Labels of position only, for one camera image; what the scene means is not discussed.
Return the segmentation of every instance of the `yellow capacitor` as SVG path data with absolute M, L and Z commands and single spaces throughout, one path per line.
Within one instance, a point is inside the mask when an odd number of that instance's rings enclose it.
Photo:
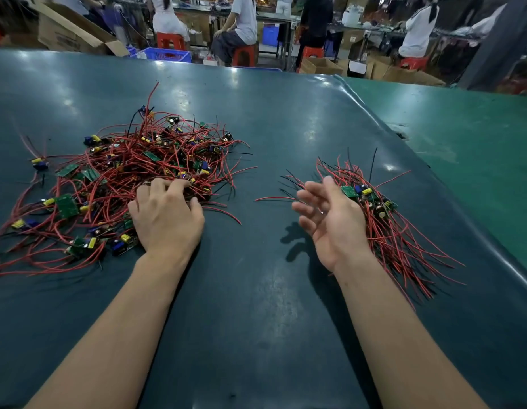
M 24 220 L 17 220 L 15 221 L 13 224 L 12 224 L 12 228 L 15 228 L 15 229 L 20 229 L 22 226 L 25 225 L 25 221 Z

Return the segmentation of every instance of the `long hair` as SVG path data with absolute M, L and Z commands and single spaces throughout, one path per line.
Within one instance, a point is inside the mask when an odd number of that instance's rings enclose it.
M 428 17 L 428 22 L 431 23 L 434 21 L 434 19 L 437 17 L 437 1 L 438 0 L 432 0 L 432 7 L 430 10 L 430 16 Z

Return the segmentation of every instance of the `pile of red wires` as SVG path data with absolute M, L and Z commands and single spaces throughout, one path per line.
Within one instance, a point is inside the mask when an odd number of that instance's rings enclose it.
M 233 139 L 218 120 L 198 123 L 195 117 L 153 112 L 149 105 L 156 88 L 129 125 L 107 126 L 80 138 L 88 146 L 83 154 L 45 155 L 20 135 L 34 156 L 35 175 L 0 228 L 0 248 L 9 246 L 0 252 L 0 276 L 69 272 L 100 263 L 107 251 L 119 255 L 136 246 L 127 204 L 140 185 L 154 178 L 190 181 L 187 201 L 196 196 L 204 209 L 225 213 L 240 224 L 222 209 L 226 205 L 210 199 L 226 184 L 234 189 L 234 175 L 255 168 L 238 170 L 240 158 L 232 166 L 227 161 L 228 154 L 243 153 L 232 152 L 233 146 L 248 145 Z M 137 115 L 142 120 L 133 123 Z M 112 128 L 122 131 L 110 132 Z M 32 194 L 53 168 L 54 186 L 35 200 Z M 23 266 L 30 270 L 19 270 Z
M 341 186 L 343 193 L 354 200 L 362 208 L 366 218 L 366 235 L 369 246 L 387 273 L 394 279 L 398 287 L 405 295 L 411 306 L 406 290 L 409 286 L 414 289 L 419 299 L 433 298 L 436 290 L 433 289 L 435 282 L 430 278 L 439 277 L 449 281 L 463 284 L 441 273 L 437 267 L 454 268 L 446 261 L 453 261 L 462 266 L 461 262 L 445 254 L 439 247 L 423 235 L 409 220 L 401 215 L 398 206 L 382 193 L 378 188 L 402 175 L 387 180 L 382 184 L 373 186 L 364 178 L 362 170 L 346 161 L 340 164 L 337 158 L 335 166 L 326 164 L 322 160 L 316 161 L 316 171 L 321 179 L 324 176 L 332 176 L 335 183 Z M 289 181 L 294 189 L 305 189 L 305 184 L 296 178 L 291 172 L 282 176 Z M 295 195 L 285 189 L 281 189 L 286 196 L 272 196 L 256 199 L 278 199 L 284 201 L 297 201 Z M 437 252 L 433 253 L 422 247 L 416 240 L 415 235 L 422 237 Z

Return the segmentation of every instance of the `green surface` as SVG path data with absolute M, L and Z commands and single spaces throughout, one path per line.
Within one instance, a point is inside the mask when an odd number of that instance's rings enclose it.
M 527 97 L 346 81 L 527 268 Z

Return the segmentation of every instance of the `right hand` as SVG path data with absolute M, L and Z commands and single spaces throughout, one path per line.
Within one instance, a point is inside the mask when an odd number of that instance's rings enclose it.
M 305 188 L 297 192 L 305 204 L 296 201 L 292 208 L 300 215 L 299 224 L 312 237 L 325 268 L 334 273 L 337 264 L 353 253 L 371 253 L 361 207 L 345 196 L 333 178 L 324 178 L 322 184 L 307 181 Z
M 197 198 L 188 206 L 183 179 L 152 180 L 137 188 L 137 199 L 128 204 L 138 238 L 150 258 L 185 267 L 201 239 L 205 217 Z

